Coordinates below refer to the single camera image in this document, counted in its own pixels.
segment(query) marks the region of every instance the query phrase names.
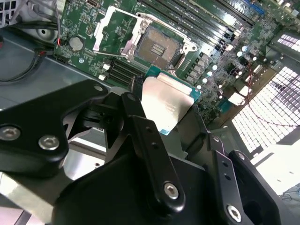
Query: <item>bolt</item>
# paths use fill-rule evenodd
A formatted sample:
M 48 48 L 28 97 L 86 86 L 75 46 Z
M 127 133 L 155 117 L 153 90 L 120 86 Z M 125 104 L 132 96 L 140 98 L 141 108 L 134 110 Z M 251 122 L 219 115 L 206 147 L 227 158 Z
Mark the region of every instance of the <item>bolt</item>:
M 38 145 L 44 150 L 56 150 L 60 142 L 55 136 L 45 135 L 39 139 Z
M 179 196 L 178 189 L 172 183 L 165 183 L 164 190 L 169 198 L 177 199 Z
M 132 94 L 128 94 L 128 98 L 135 101 L 135 97 Z
M 244 157 L 244 155 L 243 155 L 243 154 L 241 154 L 241 153 L 238 153 L 238 155 L 239 155 L 239 157 L 240 157 L 242 160 L 245 160 L 245 157 Z
M 133 55 L 135 52 L 132 50 L 132 49 L 130 49 L 129 51 L 128 51 L 128 55 Z
M 242 216 L 240 215 L 240 212 L 232 205 L 227 206 L 227 211 L 232 219 L 234 219 L 236 222 L 240 223 L 242 221 Z
M 94 88 L 95 88 L 96 90 L 98 90 L 98 91 L 103 91 L 103 88 L 101 88 L 101 87 L 98 86 L 98 85 L 95 85 Z
M 218 139 L 217 136 L 213 136 L 213 138 L 214 138 L 214 140 L 215 140 L 216 142 L 219 142 L 219 139 Z
M 4 141 L 13 141 L 20 137 L 21 132 L 18 128 L 7 126 L 0 128 L 0 139 Z

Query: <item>green circuit board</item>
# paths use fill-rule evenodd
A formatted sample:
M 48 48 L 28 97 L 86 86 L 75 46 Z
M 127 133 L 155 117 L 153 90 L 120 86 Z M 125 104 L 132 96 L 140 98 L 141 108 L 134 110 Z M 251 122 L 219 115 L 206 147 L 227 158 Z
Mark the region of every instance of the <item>green circuit board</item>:
M 124 49 L 140 17 L 151 22 L 139 31 L 130 56 Z M 123 88 L 157 66 L 201 87 L 198 102 L 206 123 L 224 112 L 228 99 L 220 94 L 245 79 L 247 63 L 262 62 L 266 45 L 282 27 L 300 28 L 295 16 L 269 0 L 67 0 L 61 24 L 61 45 L 54 49 L 58 60 Z M 95 51 L 98 29 L 103 37 Z M 239 78 L 231 65 L 242 73 Z

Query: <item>silver metal surface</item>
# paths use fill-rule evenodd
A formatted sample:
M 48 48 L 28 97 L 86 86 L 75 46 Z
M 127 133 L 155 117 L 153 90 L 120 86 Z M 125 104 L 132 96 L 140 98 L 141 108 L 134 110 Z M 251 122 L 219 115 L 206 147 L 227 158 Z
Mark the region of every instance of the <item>silver metal surface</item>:
M 178 189 L 172 183 L 165 183 L 164 191 L 169 198 L 177 199 L 179 196 Z
M 54 203 L 69 183 L 63 170 L 49 179 L 0 172 L 0 193 L 45 224 L 51 222 Z
M 213 138 L 214 138 L 214 140 L 215 140 L 216 142 L 219 142 L 219 141 L 220 141 L 219 138 L 218 138 L 217 136 L 214 136 Z
M 241 153 L 238 153 L 239 157 L 242 159 L 242 160 L 245 160 L 245 157 L 243 156 L 243 154 Z
M 158 131 L 167 135 L 193 105 L 191 89 L 174 79 L 148 77 L 142 88 L 142 106 L 146 117 L 153 120 Z
M 236 222 L 240 223 L 242 221 L 242 216 L 240 212 L 232 205 L 227 206 L 227 211 L 232 219 L 234 219 Z
M 18 128 L 7 126 L 0 128 L 0 139 L 4 141 L 13 141 L 20 137 L 21 132 Z
M 98 90 L 98 91 L 103 91 L 103 88 L 101 88 L 101 87 L 98 86 L 98 85 L 94 86 L 94 88 L 95 88 L 96 90 Z
M 44 150 L 52 151 L 59 147 L 60 141 L 55 136 L 45 135 L 39 139 L 38 145 Z

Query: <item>black wire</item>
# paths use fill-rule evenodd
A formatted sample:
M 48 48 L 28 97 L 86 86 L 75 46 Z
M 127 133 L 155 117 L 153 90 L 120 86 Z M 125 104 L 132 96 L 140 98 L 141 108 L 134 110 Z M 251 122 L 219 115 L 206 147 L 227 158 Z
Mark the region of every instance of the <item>black wire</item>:
M 46 56 L 45 52 L 35 51 L 33 59 L 26 70 L 24 70 L 23 72 L 21 72 L 20 74 L 14 76 L 12 78 L 9 78 L 6 80 L 0 80 L 0 85 L 10 85 L 10 84 L 19 82 L 20 80 L 24 79 L 25 77 L 30 76 L 31 74 L 35 73 L 37 71 L 37 69 L 40 67 L 40 65 L 42 64 L 45 56 Z

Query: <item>ram slot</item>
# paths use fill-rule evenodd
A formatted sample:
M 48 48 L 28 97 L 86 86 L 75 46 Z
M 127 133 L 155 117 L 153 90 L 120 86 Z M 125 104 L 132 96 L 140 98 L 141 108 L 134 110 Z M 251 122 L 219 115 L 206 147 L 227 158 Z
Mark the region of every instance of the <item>ram slot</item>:
M 231 28 L 224 26 L 218 20 L 208 15 L 204 10 L 202 10 L 197 6 L 191 5 L 187 1 L 168 0 L 168 4 L 179 5 L 181 8 L 185 10 L 186 13 L 193 15 L 193 17 L 198 18 L 199 20 L 205 21 L 210 26 L 214 27 L 216 30 L 219 30 L 220 32 L 224 32 L 224 33 L 229 32 L 231 34 L 234 33 L 234 31 Z
M 157 0 L 157 1 L 161 5 L 165 6 L 166 8 L 176 13 L 177 16 L 181 17 L 183 20 L 189 21 L 195 27 L 201 29 L 203 32 L 205 32 L 207 35 L 211 36 L 215 40 L 220 41 L 221 39 L 223 39 L 224 32 L 222 32 L 221 30 L 215 30 L 213 26 L 210 26 L 209 24 L 205 23 L 198 17 L 193 16 L 191 13 L 187 12 L 184 8 L 182 8 L 178 4 L 174 2 L 171 3 L 165 0 Z
M 207 37 L 207 35 L 205 35 L 199 29 L 194 29 L 194 26 L 182 20 L 182 18 L 176 16 L 171 10 L 167 9 L 166 7 L 163 7 L 158 2 L 154 2 L 151 0 L 140 0 L 140 2 L 166 17 L 171 23 L 176 24 L 178 26 L 178 30 L 184 32 L 193 40 L 202 40 L 213 47 L 215 47 L 218 44 L 218 41 L 214 40 L 211 37 Z
M 248 23 L 251 27 L 254 26 L 255 22 L 248 18 L 246 15 L 242 14 L 240 11 L 238 11 L 236 8 L 232 7 L 228 2 L 225 0 L 215 0 L 223 7 L 227 8 L 230 12 L 238 16 L 240 19 L 242 19 L 244 22 Z
M 194 0 L 193 4 L 203 7 L 206 11 L 210 12 L 214 16 L 218 17 L 220 20 L 223 20 L 230 26 L 240 29 L 244 25 L 252 27 L 254 22 L 251 20 L 245 20 L 244 17 L 239 16 L 237 13 L 234 13 L 232 7 L 224 7 L 217 0 Z

